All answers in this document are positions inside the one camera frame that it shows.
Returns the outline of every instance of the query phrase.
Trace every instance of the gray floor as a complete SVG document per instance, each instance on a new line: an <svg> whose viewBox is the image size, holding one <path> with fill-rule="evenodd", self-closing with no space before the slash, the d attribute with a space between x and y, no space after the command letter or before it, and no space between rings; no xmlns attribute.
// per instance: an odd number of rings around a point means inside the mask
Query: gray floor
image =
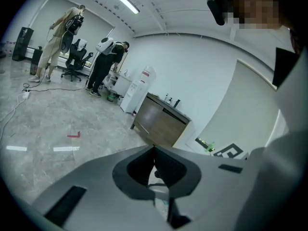
<svg viewBox="0 0 308 231"><path fill-rule="evenodd" d="M2 118L17 104L16 96L31 76L29 61L0 59L0 69L5 70L0 74ZM60 78L61 73L55 69L51 82L43 80L36 89L84 87L85 77L81 82L70 82L69 77ZM107 101L106 93L102 96L93 97L86 90L30 93L5 127L1 141L2 175L14 194L32 203L48 186L84 162L146 144L136 128L130 129L134 117ZM0 123L0 129L10 116ZM78 131L80 138L67 137Z"/></svg>

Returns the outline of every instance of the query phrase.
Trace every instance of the black office chair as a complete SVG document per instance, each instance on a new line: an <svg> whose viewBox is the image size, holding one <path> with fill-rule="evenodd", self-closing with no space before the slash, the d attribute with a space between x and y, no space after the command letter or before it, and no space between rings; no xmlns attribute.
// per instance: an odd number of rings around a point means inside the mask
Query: black office chair
<svg viewBox="0 0 308 231"><path fill-rule="evenodd" d="M81 78L78 77L78 74L80 74L79 70L83 69L83 66L86 64L86 61L93 56L93 52L89 53L87 57L82 59L85 54L87 53L87 50L84 48L80 51L78 51L78 44L80 42L80 39L77 40L76 43L72 44L69 51L69 57L67 61L65 62L65 65L67 67L67 71L64 74L61 74L61 78L63 78L63 75L70 75L71 81L73 81L73 76L79 79L81 81Z"/></svg>

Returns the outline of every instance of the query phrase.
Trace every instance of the white tape mark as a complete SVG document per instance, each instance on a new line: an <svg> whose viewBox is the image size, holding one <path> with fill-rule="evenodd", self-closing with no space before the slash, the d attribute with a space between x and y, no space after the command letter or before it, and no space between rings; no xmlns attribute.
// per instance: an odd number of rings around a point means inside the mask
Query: white tape mark
<svg viewBox="0 0 308 231"><path fill-rule="evenodd" d="M8 145L6 146L7 150L13 150L13 151L21 151L21 152L26 152L27 148L23 146L13 146L13 145Z"/></svg>
<svg viewBox="0 0 308 231"><path fill-rule="evenodd" d="M63 147L54 147L54 152L69 152L69 151L78 151L79 146L63 146Z"/></svg>

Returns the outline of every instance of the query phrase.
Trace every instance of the red tape mark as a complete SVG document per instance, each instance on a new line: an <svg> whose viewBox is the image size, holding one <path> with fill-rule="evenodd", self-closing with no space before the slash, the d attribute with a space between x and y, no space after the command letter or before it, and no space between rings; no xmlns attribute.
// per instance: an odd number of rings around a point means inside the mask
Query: red tape mark
<svg viewBox="0 0 308 231"><path fill-rule="evenodd" d="M69 138L80 138L80 131L78 131L77 135L67 135Z"/></svg>

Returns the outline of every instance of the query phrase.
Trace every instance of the white backpack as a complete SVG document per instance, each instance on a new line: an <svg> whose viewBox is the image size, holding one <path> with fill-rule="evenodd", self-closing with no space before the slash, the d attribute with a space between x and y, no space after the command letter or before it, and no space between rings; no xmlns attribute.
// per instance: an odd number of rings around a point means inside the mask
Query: white backpack
<svg viewBox="0 0 308 231"><path fill-rule="evenodd" d="M104 55L116 55L116 53L112 52L116 45L123 46L120 43L116 43L113 38L104 38L96 45L96 50Z"/></svg>

